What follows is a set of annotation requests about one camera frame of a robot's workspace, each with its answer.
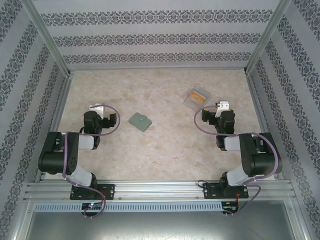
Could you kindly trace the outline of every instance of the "aluminum frame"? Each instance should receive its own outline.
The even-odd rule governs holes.
[[[225,202],[235,199],[204,199],[198,181],[120,181],[98,180],[101,184],[115,184],[114,200],[108,203],[161,203],[161,202]],[[255,201],[284,201],[287,216],[296,240],[310,240],[297,197],[290,180],[257,180],[261,192]],[[249,199],[257,190],[247,185]],[[25,240],[37,203],[88,202],[70,200],[71,185],[62,180],[45,179],[27,185],[22,207],[18,214],[11,240]]]

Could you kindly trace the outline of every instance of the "clear plastic case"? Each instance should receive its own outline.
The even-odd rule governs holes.
[[[204,107],[210,100],[211,93],[200,86],[195,86],[184,99],[184,105],[194,111]]]

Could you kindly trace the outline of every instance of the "patterned wallpaper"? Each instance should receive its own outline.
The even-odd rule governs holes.
[[[0,0],[0,240],[34,180],[65,76],[19,0]]]
[[[279,0],[35,0],[72,70],[245,67]]]
[[[293,0],[251,72],[312,239],[320,239],[320,1]]]

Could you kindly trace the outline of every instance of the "ventilation slot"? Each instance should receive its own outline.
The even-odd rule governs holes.
[[[81,202],[37,203],[35,212],[43,213],[75,213],[80,212]],[[222,211],[220,201],[208,202],[108,202],[104,212],[139,213],[139,212],[210,212]]]

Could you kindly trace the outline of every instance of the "gray metal panel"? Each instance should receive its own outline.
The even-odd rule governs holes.
[[[28,240],[293,240],[282,201],[254,202],[235,217],[213,212],[80,213],[35,212]]]

